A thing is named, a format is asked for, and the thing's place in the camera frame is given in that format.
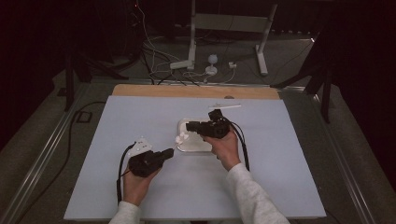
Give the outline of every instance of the white stand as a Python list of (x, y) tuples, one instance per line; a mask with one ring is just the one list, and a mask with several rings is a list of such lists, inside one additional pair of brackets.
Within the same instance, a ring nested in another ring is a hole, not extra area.
[(260, 45), (256, 46), (257, 61), (260, 67), (260, 73), (263, 76), (268, 74), (267, 65), (265, 64), (264, 55), (262, 52), (270, 33), (272, 22), (274, 20), (277, 7), (276, 4), (272, 5), (268, 18), (200, 14), (195, 13), (195, 0), (191, 0), (191, 5), (191, 39), (189, 61), (192, 61), (192, 65), (187, 67), (188, 70), (194, 69), (196, 50), (195, 29), (209, 29), (262, 33), (262, 42)]

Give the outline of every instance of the person's right hand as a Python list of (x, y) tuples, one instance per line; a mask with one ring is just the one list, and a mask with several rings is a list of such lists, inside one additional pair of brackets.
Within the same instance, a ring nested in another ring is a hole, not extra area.
[(221, 139), (207, 136), (202, 136), (202, 138), (212, 145), (212, 152), (218, 156), (227, 171), (230, 171), (231, 168), (241, 162), (238, 154), (238, 139), (232, 127), (230, 127), (227, 135)]

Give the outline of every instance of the table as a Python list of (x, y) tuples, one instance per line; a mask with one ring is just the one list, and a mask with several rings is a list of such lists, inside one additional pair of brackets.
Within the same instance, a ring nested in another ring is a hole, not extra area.
[(263, 76), (268, 74), (267, 65), (265, 63), (263, 50), (271, 30), (274, 20), (277, 4), (272, 4), (271, 11), (267, 18), (265, 17), (247, 17), (220, 14), (203, 14), (195, 13), (195, 0), (191, 0), (191, 36), (189, 59), (186, 64), (189, 70), (194, 69), (195, 62), (195, 29), (207, 30), (224, 30), (239, 32), (257, 32), (262, 33), (262, 41), (260, 45), (256, 45), (256, 56), (260, 67), (260, 73)]
[[(325, 217), (289, 114), (275, 90), (119, 85), (107, 100), (64, 218), (111, 219), (117, 211), (116, 179), (123, 150), (141, 135), (154, 151), (175, 148), (177, 122), (207, 117), (207, 106), (214, 103), (242, 105), (222, 112), (244, 130), (251, 173), (278, 209), (288, 218)], [(140, 206), (142, 219), (239, 218), (226, 175), (211, 153), (176, 149), (150, 185)]]

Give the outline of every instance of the white sleeve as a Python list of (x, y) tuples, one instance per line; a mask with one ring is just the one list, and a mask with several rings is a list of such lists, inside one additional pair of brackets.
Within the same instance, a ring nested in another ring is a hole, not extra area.
[(119, 203), (119, 211), (110, 220), (109, 224), (138, 224), (140, 221), (140, 208), (127, 202)]
[(227, 181), (238, 203), (244, 224), (289, 223), (277, 210), (265, 190), (253, 180), (243, 163), (235, 165), (230, 170)]

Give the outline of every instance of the hand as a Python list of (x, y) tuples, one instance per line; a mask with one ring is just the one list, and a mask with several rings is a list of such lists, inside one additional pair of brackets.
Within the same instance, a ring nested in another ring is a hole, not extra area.
[(238, 139), (235, 131), (230, 127), (230, 131), (223, 138), (212, 138), (202, 136), (204, 140), (212, 145), (212, 153), (218, 156), (221, 164), (227, 171), (230, 171), (236, 164), (240, 163), (238, 154)]
[(123, 198), (122, 200), (127, 203), (132, 203), (139, 206), (149, 190), (149, 183), (152, 178), (160, 172), (158, 169), (148, 177), (141, 177), (134, 175), (128, 168), (125, 169), (123, 176)]

